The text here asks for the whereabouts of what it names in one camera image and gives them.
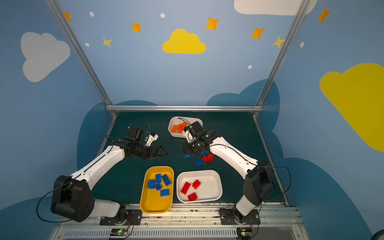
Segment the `red sloped brick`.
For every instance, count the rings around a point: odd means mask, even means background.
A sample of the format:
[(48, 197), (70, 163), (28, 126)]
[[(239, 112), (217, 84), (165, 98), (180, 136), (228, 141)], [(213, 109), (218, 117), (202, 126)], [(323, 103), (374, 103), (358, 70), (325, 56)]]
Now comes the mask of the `red sloped brick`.
[(212, 161), (213, 161), (213, 157), (214, 157), (214, 155), (212, 155), (212, 154), (208, 154), (208, 155), (206, 156), (206, 161), (207, 161), (207, 162), (212, 162)]

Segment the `blue 2x3 lego brick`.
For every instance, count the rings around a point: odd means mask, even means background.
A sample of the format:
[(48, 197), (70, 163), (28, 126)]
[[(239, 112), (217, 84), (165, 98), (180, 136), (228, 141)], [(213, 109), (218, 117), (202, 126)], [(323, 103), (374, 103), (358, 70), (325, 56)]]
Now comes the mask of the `blue 2x3 lego brick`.
[(162, 174), (155, 175), (155, 183), (160, 184), (162, 182)]

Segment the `orange lego chassis piece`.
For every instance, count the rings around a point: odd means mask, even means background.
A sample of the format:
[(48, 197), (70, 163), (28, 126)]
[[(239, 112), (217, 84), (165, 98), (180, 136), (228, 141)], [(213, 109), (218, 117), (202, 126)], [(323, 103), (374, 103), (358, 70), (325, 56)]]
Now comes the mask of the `orange lego chassis piece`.
[(188, 126), (188, 124), (187, 124), (186, 122), (184, 122), (184, 123), (182, 123), (182, 124), (179, 124), (179, 125), (178, 125), (177, 133), (182, 134), (183, 131), (184, 131), (184, 129), (185, 129), (185, 127), (187, 127), (187, 126)]

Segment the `blue 2x4 brick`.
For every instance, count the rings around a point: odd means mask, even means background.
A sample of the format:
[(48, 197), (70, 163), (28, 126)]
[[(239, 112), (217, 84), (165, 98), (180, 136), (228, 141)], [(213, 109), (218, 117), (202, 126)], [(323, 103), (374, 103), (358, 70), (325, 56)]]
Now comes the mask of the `blue 2x4 brick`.
[(168, 177), (167, 174), (164, 174), (164, 175), (162, 176), (162, 179), (163, 179), (163, 181), (164, 181), (166, 187), (168, 187), (168, 186), (170, 186), (170, 185), (172, 184), (172, 182), (171, 182), (171, 180), (170, 180), (170, 178)]

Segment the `small orange lego brick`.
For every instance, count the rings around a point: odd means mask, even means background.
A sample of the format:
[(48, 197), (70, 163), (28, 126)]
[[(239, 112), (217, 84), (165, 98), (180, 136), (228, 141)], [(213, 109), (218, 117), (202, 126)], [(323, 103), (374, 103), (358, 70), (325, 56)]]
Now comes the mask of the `small orange lego brick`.
[(178, 125), (173, 125), (172, 133), (176, 133), (178, 130)]

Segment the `small blue 2x2 brick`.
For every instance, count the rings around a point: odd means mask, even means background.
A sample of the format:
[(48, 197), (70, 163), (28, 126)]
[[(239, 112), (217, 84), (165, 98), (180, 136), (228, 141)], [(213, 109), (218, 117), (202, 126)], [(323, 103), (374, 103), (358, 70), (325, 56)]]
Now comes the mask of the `small blue 2x2 brick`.
[(156, 184), (155, 184), (155, 189), (156, 189), (157, 191), (160, 191), (162, 188), (163, 188), (163, 187), (162, 187), (161, 183), (156, 183)]

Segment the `red 2x4 lego brick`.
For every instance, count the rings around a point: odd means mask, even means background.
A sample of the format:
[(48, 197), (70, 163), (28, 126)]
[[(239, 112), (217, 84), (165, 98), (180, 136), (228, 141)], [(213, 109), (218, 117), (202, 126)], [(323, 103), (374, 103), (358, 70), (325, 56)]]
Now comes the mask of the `red 2x4 lego brick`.
[(188, 193), (188, 190), (189, 190), (190, 187), (191, 187), (191, 183), (185, 182), (183, 187), (182, 187), (182, 189), (181, 189), (181, 193), (183, 195), (186, 195)]

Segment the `red 2x2 plate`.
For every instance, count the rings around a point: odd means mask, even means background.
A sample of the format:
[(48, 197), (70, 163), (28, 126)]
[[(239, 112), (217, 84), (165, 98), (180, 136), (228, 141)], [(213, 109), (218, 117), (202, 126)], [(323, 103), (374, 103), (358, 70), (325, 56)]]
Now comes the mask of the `red 2x2 plate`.
[(188, 195), (189, 202), (196, 201), (197, 199), (198, 199), (198, 196), (196, 193), (192, 193), (192, 194)]

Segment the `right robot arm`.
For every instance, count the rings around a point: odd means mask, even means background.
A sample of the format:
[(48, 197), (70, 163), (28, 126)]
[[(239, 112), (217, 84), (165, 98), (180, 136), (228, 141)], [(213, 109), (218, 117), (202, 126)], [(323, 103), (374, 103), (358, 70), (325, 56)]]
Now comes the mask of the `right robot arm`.
[(224, 160), (244, 179), (243, 196), (234, 207), (239, 219), (247, 217), (275, 189), (274, 170), (268, 162), (247, 156), (215, 131), (208, 132), (199, 122), (193, 122), (183, 129), (183, 136), (187, 140), (182, 147), (184, 154), (206, 150)]

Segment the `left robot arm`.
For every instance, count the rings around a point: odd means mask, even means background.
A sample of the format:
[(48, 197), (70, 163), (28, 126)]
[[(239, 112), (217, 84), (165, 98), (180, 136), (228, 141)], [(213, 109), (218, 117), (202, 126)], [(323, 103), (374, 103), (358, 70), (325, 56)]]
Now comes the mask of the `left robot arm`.
[(117, 163), (135, 155), (143, 160), (166, 156), (161, 146), (153, 146), (158, 135), (149, 132), (142, 141), (144, 130), (129, 127), (128, 134), (115, 139), (99, 156), (70, 176), (60, 176), (54, 182), (51, 212), (78, 223), (93, 217), (110, 218), (122, 224), (127, 219), (125, 204), (97, 200), (92, 190), (96, 183)]

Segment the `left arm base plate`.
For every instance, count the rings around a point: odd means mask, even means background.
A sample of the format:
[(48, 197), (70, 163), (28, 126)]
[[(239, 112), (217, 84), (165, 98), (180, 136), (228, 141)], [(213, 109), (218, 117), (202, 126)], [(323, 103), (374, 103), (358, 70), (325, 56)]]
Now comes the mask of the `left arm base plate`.
[(141, 210), (122, 210), (113, 218), (101, 218), (101, 226), (138, 226), (141, 223), (143, 212)]

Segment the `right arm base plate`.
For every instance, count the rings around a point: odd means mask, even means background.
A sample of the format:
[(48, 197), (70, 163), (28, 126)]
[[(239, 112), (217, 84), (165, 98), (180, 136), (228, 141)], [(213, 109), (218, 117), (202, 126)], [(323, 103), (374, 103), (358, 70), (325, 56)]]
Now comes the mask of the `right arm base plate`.
[(222, 225), (259, 225), (261, 223), (259, 212), (256, 209), (245, 216), (235, 207), (233, 209), (220, 208), (218, 213)]

